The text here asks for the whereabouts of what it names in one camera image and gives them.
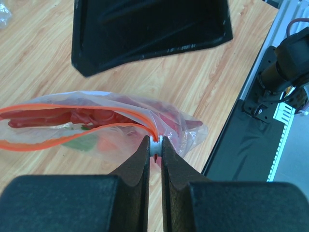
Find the orange zip top bag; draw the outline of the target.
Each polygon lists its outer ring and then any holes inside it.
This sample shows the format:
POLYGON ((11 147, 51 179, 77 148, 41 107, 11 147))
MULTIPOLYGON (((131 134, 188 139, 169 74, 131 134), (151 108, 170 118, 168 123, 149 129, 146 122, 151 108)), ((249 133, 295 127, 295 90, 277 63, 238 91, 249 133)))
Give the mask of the orange zip top bag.
MULTIPOLYGON (((112 92, 103 92, 103 91, 73 91, 73 92, 84 92, 87 94, 99 94, 99 95, 107 95, 107 94, 112 93, 112 92)), ((51 95, 70 94, 73 92, 64 92, 64 93, 57 93, 57 94, 51 94, 51 95)), ((122 163, 126 159, 128 159, 137 150, 137 148, 139 147, 140 143, 142 142, 145 136, 152 137, 154 141, 158 141, 160 137, 164 137, 161 135, 156 136, 156 135, 149 135, 149 134, 146 134, 143 136, 132 136, 127 131, 108 130, 102 135, 97 135, 94 132, 90 132, 90 133, 86 133, 81 136, 65 137, 63 139, 55 139, 55 140, 45 140, 40 143, 36 143, 29 136, 6 136, 3 126, 0 125, 0 147, 1 149, 26 152, 26 151, 44 150, 44 149, 48 149, 51 147, 61 145, 61 146, 65 146, 65 147, 68 147, 74 150, 87 153, 92 156, 100 157, 105 161, 113 162, 113 163, 122 163), (118 150, 115 150, 112 152, 99 152, 97 149, 97 143, 98 143, 99 138, 107 138, 109 140, 115 141, 115 143, 119 147, 118 150)), ((195 139, 177 139, 177 138, 171 138, 171 137, 167 137, 167 138, 170 140, 176 152, 180 156, 184 157, 192 148, 202 143, 206 139, 206 137, 207 135, 200 136, 195 139)))

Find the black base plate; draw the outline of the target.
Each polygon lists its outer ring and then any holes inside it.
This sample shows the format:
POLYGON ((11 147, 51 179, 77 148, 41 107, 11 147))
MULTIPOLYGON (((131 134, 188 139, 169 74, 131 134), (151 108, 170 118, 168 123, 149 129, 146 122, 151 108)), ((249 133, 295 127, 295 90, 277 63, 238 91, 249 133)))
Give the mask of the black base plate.
POLYGON ((266 181, 284 123, 252 118, 238 100, 206 162, 202 174, 214 181, 266 181))

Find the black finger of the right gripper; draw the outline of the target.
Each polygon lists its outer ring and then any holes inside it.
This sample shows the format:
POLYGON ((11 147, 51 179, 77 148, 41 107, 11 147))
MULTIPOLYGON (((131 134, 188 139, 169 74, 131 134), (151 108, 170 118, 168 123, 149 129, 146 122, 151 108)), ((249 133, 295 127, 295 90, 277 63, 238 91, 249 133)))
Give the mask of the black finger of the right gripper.
POLYGON ((84 77, 233 39, 225 0, 77 0, 71 63, 84 77))

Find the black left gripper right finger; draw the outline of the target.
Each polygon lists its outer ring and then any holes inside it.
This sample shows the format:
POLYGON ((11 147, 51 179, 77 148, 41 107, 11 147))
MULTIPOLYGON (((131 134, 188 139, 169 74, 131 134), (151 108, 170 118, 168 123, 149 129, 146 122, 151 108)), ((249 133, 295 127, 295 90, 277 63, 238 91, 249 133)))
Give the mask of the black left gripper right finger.
POLYGON ((211 181, 162 143, 166 232, 306 232, 309 203, 285 182, 211 181))

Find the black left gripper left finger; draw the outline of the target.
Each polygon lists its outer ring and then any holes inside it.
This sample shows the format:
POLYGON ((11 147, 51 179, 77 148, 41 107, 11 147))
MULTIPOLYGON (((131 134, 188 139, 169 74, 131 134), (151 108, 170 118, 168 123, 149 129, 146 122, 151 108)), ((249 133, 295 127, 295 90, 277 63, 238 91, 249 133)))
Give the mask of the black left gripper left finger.
POLYGON ((110 174, 23 175, 0 197, 3 232, 145 232, 150 138, 110 174))

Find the clear bag of fruit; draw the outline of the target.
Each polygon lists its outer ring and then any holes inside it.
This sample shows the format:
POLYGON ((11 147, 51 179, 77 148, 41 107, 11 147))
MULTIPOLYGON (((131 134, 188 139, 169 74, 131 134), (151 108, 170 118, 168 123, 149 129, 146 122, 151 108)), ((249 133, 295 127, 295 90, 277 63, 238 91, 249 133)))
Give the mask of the clear bag of fruit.
POLYGON ((7 27, 12 17, 12 13, 7 9, 3 2, 0 3, 0 29, 7 27))

